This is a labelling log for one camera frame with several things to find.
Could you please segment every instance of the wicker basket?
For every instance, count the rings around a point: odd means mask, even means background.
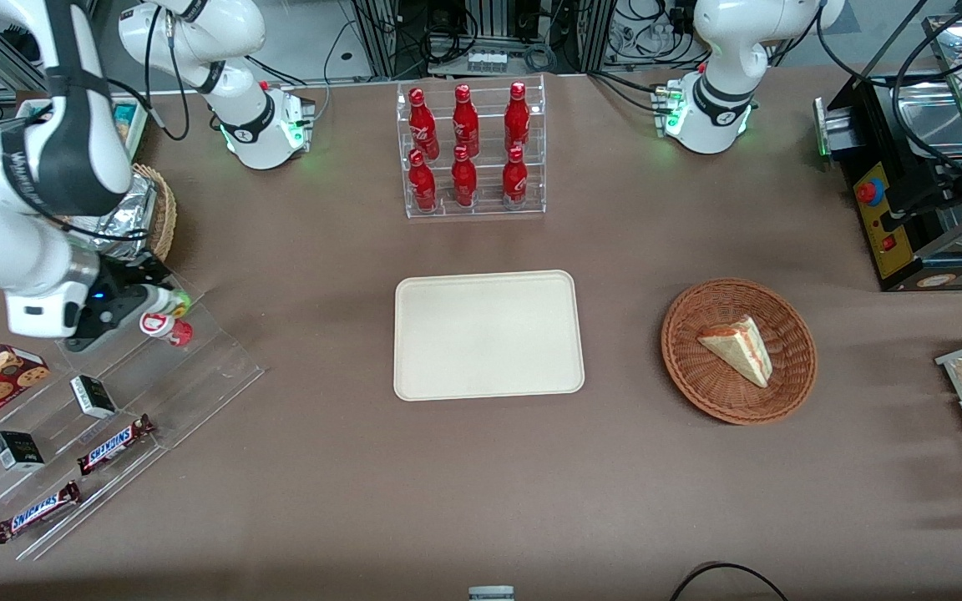
[[[774,373],[759,388],[697,341],[703,328],[752,316]],[[661,349],[667,371],[688,400],[725,422],[778,422],[804,403],[818,372],[812,332],[782,297],[756,282],[715,279],[673,301],[663,320]]]
[[[165,261],[169,248],[173,245],[173,228],[176,227],[176,198],[169,184],[157,171],[146,164],[133,164],[133,171],[152,179],[158,186],[158,197],[154,201],[154,215],[150,217],[148,247],[160,261]]]

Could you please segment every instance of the beige tray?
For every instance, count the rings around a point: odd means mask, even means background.
[[[404,401],[576,392],[585,364],[574,279],[561,270],[405,279],[394,369]]]

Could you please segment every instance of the brown table surface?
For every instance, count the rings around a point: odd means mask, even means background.
[[[933,365],[962,347],[962,292],[878,292],[840,172],[814,151],[810,105],[839,71],[769,73],[717,156],[656,139],[585,77],[545,81],[549,213],[478,224],[404,217],[394,84],[336,88],[312,152],[268,172],[191,99],[187,141],[146,149],[180,202],[170,265],[270,371],[45,558],[0,548],[0,598],[507,583],[523,601],[644,600],[717,559],[790,598],[962,598],[962,415]],[[397,399],[400,280],[553,269],[576,281],[580,392]],[[812,327],[818,384],[785,422],[715,422],[661,365],[667,305],[721,276],[771,286]],[[26,347],[1,294],[0,341]],[[703,581],[695,598],[762,590]]]

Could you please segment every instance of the clear acrylic shelf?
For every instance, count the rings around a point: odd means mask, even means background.
[[[198,301],[184,320],[194,328],[187,346],[171,346],[139,331],[136,316],[84,353],[58,352],[47,359],[53,379],[34,395],[0,411],[0,430],[32,435],[47,463],[36,472],[9,472],[0,463],[0,521],[22,513],[76,480],[83,502],[55,513],[1,545],[16,559],[37,559],[79,526],[145,468],[170,452],[238,393],[262,376],[236,339],[226,334]],[[110,419],[84,415],[69,380],[97,377],[118,407]],[[78,457],[148,414],[156,430],[110,463],[80,475]]]
[[[504,147],[504,111],[510,99],[511,83],[523,81],[526,84],[526,103],[529,105],[529,142],[524,148],[523,161],[529,170],[526,179],[526,200],[522,209],[504,208],[504,165],[507,164],[507,149]],[[451,166],[454,163],[452,149],[455,148],[454,130],[451,115],[455,110],[455,85],[468,83],[470,98],[478,110],[481,128],[481,153],[473,157],[478,171],[478,198],[473,208],[465,209],[454,200],[454,187],[451,181]],[[440,155],[430,161],[436,178],[435,212],[421,213],[411,191],[408,171],[408,153],[413,148],[411,137],[411,104],[406,94],[411,88],[422,88],[425,103],[433,111],[436,119],[436,139],[440,144]],[[434,80],[403,84],[397,88],[397,131],[400,141],[400,168],[403,172],[403,198],[409,218],[440,217],[515,217],[544,213],[547,209],[547,187],[545,164],[547,161],[545,138],[546,99],[543,77],[494,77],[461,79],[455,81]]]

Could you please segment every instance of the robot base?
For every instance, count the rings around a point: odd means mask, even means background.
[[[699,78],[699,73],[689,73],[681,79],[668,81],[661,95],[652,94],[653,108],[671,111],[671,114],[656,115],[656,132],[660,137],[678,140],[692,152],[721,153],[744,133],[752,107],[746,108],[740,118],[734,117],[726,125],[715,125],[710,115],[703,113],[692,97],[692,87]]]
[[[252,169],[272,169],[310,149],[314,129],[314,103],[281,90],[268,90],[274,102],[274,118],[253,142],[233,139],[221,127],[229,150]]]

